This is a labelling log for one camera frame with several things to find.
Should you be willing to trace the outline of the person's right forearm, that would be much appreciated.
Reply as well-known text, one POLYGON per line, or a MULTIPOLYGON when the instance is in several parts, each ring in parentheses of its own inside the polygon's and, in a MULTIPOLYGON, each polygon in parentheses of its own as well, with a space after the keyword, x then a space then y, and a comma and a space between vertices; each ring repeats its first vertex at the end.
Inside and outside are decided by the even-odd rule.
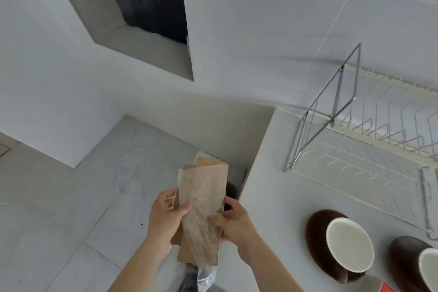
POLYGON ((259 234, 239 242, 237 249, 251 268, 260 292, 304 292, 259 234))

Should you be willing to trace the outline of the red and white utensil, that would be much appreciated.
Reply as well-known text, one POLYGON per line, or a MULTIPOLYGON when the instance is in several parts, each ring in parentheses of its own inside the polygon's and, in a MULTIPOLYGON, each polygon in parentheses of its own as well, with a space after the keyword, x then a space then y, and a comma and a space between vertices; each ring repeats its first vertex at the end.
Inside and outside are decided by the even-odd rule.
POLYGON ((399 292, 393 289, 389 284, 379 277, 371 274, 364 275, 361 278, 354 292, 399 292))

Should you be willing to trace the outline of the brown bowl, white inside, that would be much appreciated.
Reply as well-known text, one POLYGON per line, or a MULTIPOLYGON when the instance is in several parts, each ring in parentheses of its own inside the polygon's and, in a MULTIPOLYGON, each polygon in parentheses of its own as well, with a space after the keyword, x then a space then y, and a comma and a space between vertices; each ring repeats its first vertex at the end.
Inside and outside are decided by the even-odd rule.
POLYGON ((341 212, 314 212, 306 222, 304 237, 312 260, 339 284, 363 278, 374 262, 368 233, 341 212))
POLYGON ((412 236, 395 238, 388 265, 401 292, 438 292, 438 249, 412 236))

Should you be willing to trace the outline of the person's right hand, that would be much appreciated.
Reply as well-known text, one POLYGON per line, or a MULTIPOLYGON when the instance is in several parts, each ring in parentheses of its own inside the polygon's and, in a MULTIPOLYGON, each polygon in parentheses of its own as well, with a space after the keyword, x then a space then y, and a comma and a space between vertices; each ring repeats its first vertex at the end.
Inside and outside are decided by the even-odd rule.
POLYGON ((224 197, 224 204, 229 205, 231 209, 223 213, 212 214, 233 219, 229 230, 222 232, 224 238, 232 242, 241 253, 262 249, 265 242, 256 231, 246 209, 238 200, 229 196, 224 197))

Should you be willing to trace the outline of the clear plastic bag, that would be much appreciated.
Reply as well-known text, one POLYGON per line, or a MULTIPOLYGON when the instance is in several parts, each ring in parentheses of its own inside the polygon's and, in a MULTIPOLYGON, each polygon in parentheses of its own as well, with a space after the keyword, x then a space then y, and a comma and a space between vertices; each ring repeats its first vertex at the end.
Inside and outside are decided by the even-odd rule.
POLYGON ((208 292, 215 282, 217 266, 198 267, 197 289, 198 292, 208 292))

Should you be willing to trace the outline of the person's left hand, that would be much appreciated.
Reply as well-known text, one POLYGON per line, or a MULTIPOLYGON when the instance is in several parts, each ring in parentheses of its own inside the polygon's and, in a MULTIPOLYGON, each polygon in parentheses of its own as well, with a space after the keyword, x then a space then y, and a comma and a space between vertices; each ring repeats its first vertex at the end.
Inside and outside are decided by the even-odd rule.
POLYGON ((164 251, 170 249, 171 240, 181 223, 172 223, 170 217, 177 195, 177 188, 161 192, 152 205, 149 215, 146 240, 164 251))

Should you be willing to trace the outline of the person's left forearm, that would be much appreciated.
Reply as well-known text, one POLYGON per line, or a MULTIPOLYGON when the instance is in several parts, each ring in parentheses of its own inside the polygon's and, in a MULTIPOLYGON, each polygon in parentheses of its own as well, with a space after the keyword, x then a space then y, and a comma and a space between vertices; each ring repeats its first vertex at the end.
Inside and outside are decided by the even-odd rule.
POLYGON ((154 292, 156 274, 170 250, 170 239, 148 235, 107 292, 154 292))

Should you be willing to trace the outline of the brown paper bag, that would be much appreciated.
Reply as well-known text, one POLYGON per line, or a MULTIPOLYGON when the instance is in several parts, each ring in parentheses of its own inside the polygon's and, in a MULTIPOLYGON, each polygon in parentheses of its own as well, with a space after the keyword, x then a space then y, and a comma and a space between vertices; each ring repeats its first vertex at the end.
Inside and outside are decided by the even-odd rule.
POLYGON ((223 213, 228 168, 218 159, 198 157, 194 165, 179 170, 174 206, 191 203, 171 239, 171 245, 180 247, 179 262, 199 268, 218 265, 222 229, 212 225, 209 218, 223 213))

